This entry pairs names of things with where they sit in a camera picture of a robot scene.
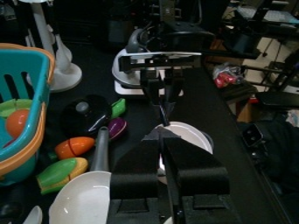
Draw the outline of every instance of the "red object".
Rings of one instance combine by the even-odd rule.
[[[85,153],[93,146],[96,140],[88,136],[73,137],[54,147],[54,152],[58,159],[74,158]]]
[[[21,135],[28,115],[29,115],[29,109],[17,109],[6,117],[5,130],[8,134],[12,136],[12,138],[17,138]]]

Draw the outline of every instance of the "teal plastic basket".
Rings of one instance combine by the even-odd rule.
[[[24,149],[34,138],[37,126],[44,125],[38,121],[42,104],[48,105],[49,101],[49,67],[50,61],[42,52],[0,49],[0,103],[12,99],[32,99],[22,133],[8,146],[5,144],[12,138],[5,131],[5,119],[1,117],[0,120],[0,186],[22,181],[33,172],[38,149],[9,172],[5,161]]]

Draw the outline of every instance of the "black table surface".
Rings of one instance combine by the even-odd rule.
[[[49,164],[42,157],[44,152],[53,150],[57,143],[66,137],[60,128],[60,113],[65,105],[84,95],[102,95],[108,103],[118,99],[114,91],[114,80],[110,73],[113,58],[112,52],[101,52],[92,45],[69,45],[73,54],[73,63],[82,71],[80,84],[70,90],[50,94],[46,110],[44,140],[41,143],[41,159],[36,166],[37,174]],[[213,156],[228,170],[229,190],[233,205],[244,223],[287,223],[276,196],[265,180],[257,173],[241,141],[241,135],[229,111],[216,89],[210,76],[202,68],[188,69],[182,97],[178,99],[169,120],[188,123],[205,132],[213,141]],[[109,168],[125,155],[160,124],[146,99],[126,99],[126,110],[122,118],[126,121],[125,134],[109,144]],[[18,201],[22,204],[22,215],[13,223],[22,223],[26,214],[34,205],[42,210],[42,223],[48,222],[48,210],[57,193],[40,195],[34,174],[22,182],[0,190],[1,203]]]

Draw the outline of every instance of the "toy purple eggplant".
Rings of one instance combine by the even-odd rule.
[[[121,117],[117,117],[109,121],[106,128],[109,140],[114,140],[122,135],[126,129],[126,121]]]

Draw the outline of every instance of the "toy fruit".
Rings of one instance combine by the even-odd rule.
[[[29,109],[17,109],[5,120],[5,130],[12,138],[17,138],[24,130]]]
[[[126,121],[117,117],[109,121],[106,128],[109,140],[117,139],[126,129]]]
[[[126,111],[126,100],[124,98],[118,99],[112,103],[112,115],[110,119],[117,118]]]
[[[53,163],[36,176],[41,194],[57,192],[86,169],[88,160],[84,157],[72,157]]]
[[[73,137],[54,147],[58,159],[74,158],[86,152],[94,145],[96,140],[88,136]]]

